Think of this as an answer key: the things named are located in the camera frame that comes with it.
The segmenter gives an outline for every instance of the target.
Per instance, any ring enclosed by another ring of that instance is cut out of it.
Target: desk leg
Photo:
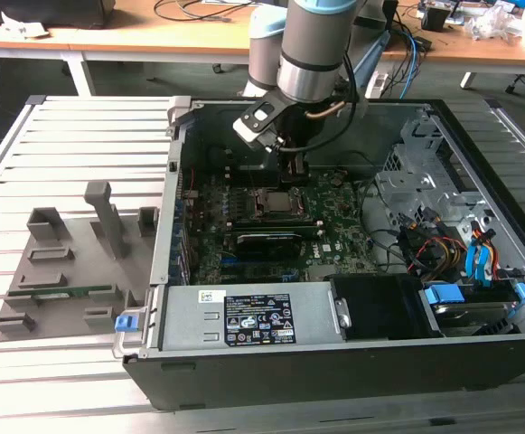
[[[476,72],[466,72],[463,79],[461,80],[461,89],[469,89],[473,86],[473,80],[475,78]]]
[[[81,97],[95,96],[96,90],[93,87],[88,63],[83,59],[83,54],[81,52],[67,52],[63,55],[63,60],[70,67],[71,77],[78,95]]]

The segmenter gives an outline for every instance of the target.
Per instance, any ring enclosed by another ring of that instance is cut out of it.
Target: wooden desk
[[[117,0],[116,10],[102,30],[78,30],[72,50],[162,52],[248,57],[248,26],[253,7],[231,12],[230,23],[167,21],[154,14],[155,0]],[[211,14],[227,5],[192,5],[195,14]],[[187,18],[176,3],[162,6],[160,14]]]
[[[473,41],[461,26],[448,26],[442,33],[420,30],[414,10],[406,7],[417,0],[403,0],[399,13],[415,35],[433,42],[425,69],[450,71],[525,73],[525,49],[520,40],[511,44],[498,39]],[[254,10],[245,7],[229,15],[231,23],[172,22],[154,14],[155,0],[117,0],[105,29],[51,29],[52,37],[20,41],[0,29],[0,57],[61,59],[70,65],[78,93],[94,95],[87,61],[248,63],[248,24]],[[193,5],[196,14],[208,14],[227,6]],[[165,5],[161,14],[184,18],[176,4]],[[392,68],[405,55],[402,41],[391,42],[380,62]]]

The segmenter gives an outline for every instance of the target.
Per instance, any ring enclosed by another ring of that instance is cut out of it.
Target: warning label
[[[296,343],[288,294],[225,297],[224,321],[229,346]]]

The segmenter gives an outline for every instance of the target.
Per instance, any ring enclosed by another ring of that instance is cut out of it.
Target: red wire
[[[431,238],[427,241],[425,241],[425,243],[421,246],[421,248],[418,250],[417,252],[417,255],[415,255],[415,258],[418,259],[418,257],[421,255],[421,253],[423,253],[423,251],[425,251],[425,249],[427,248],[428,244],[431,242],[431,241],[441,241],[441,240],[447,240],[447,241],[451,241],[451,242],[454,242],[456,243],[459,247],[461,247],[464,251],[467,251],[467,248],[464,246],[464,244],[462,242],[460,242],[459,240],[455,240],[453,238],[448,238],[448,237],[434,237],[434,238]],[[407,272],[410,272],[413,268],[415,267],[415,263],[411,263],[408,268],[407,268]]]
[[[195,172],[192,167],[192,181],[190,182],[190,190],[193,188],[193,178],[194,178]]]

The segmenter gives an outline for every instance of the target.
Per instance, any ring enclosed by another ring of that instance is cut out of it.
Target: white table leg
[[[83,58],[81,52],[67,52],[62,56],[70,67],[73,84],[81,97],[95,96],[96,90],[93,87],[93,80],[89,73],[88,63]]]
[[[477,75],[475,72],[466,72],[461,80],[461,89],[469,89],[473,85],[475,75]]]
[[[157,70],[157,65],[153,61],[144,62],[144,76],[148,81],[155,80],[155,72]]]

